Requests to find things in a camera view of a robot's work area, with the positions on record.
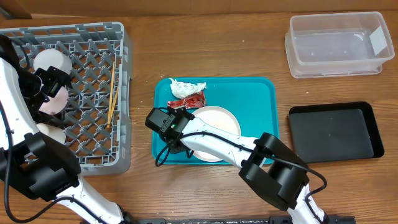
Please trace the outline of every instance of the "white tissue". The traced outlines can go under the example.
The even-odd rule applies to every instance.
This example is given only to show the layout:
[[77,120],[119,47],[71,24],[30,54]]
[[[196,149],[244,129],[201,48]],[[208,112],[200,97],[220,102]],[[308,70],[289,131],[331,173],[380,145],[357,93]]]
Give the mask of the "white tissue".
[[178,82],[172,78],[170,78],[170,80],[172,81],[172,83],[170,84],[170,87],[172,88],[172,93],[175,97],[179,99],[184,99],[189,95],[199,93],[206,88],[206,83],[198,83],[195,85],[192,83]]

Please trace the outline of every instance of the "black plastic container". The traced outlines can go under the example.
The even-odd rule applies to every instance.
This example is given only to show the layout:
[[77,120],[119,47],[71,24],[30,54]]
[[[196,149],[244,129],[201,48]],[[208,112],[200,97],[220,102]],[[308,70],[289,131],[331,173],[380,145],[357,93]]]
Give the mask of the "black plastic container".
[[295,153],[305,162],[379,158],[384,155],[367,102],[295,106],[289,111]]

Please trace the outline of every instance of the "wooden table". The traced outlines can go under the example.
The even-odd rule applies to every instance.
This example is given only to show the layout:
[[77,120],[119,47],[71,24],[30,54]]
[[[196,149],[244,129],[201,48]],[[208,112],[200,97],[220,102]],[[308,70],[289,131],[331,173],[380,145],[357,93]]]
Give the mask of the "wooden table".
[[[398,11],[382,13],[398,45]],[[287,114],[291,107],[367,101],[374,109],[386,150],[380,159],[311,164],[328,187],[316,194],[329,214],[354,215],[358,223],[398,220],[398,62],[379,75],[292,78],[284,35],[294,14],[107,17],[4,21],[0,27],[49,26],[120,21],[134,42],[134,78],[130,89],[131,168],[121,175],[87,177],[107,199],[136,218],[244,218],[287,215],[261,200],[231,166],[155,167],[151,131],[144,120],[153,107],[157,82],[168,77],[266,77],[276,88],[281,140],[291,146]],[[321,181],[310,176],[312,188]],[[11,190],[11,208],[31,217],[47,203]],[[56,205],[35,223],[78,223],[81,218]],[[4,209],[0,222],[10,223]]]

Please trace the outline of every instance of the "metal grid rack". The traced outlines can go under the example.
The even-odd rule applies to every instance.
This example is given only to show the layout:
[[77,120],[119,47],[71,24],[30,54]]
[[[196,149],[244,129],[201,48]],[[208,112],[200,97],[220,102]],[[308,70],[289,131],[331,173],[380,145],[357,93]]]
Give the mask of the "metal grid rack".
[[[79,158],[83,175],[120,174],[130,168],[131,120],[129,81],[132,79],[132,43],[120,22],[65,26],[0,29],[0,34],[18,41],[29,62],[45,49],[56,49],[73,64],[72,86],[65,109],[52,121],[64,129],[65,143]],[[21,66],[22,49],[14,46]],[[111,71],[116,61],[114,92]],[[110,128],[109,96],[119,86],[118,103]],[[34,156],[27,157],[32,162]]]

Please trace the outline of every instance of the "teal tray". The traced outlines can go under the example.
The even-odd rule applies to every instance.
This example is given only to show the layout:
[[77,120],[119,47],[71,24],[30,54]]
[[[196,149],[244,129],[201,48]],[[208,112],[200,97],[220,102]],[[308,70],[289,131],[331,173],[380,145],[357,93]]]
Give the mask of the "teal tray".
[[[204,90],[208,106],[220,106],[230,111],[239,122],[241,135],[259,138],[263,132],[279,138],[279,126],[275,87],[266,78],[177,78],[180,82],[206,82]],[[169,79],[161,80],[155,89],[155,107],[167,107],[167,101],[178,100],[173,96]],[[152,155],[157,157],[165,143],[152,133]],[[205,162],[184,152],[170,154],[164,164],[169,165],[228,165],[228,162]]]

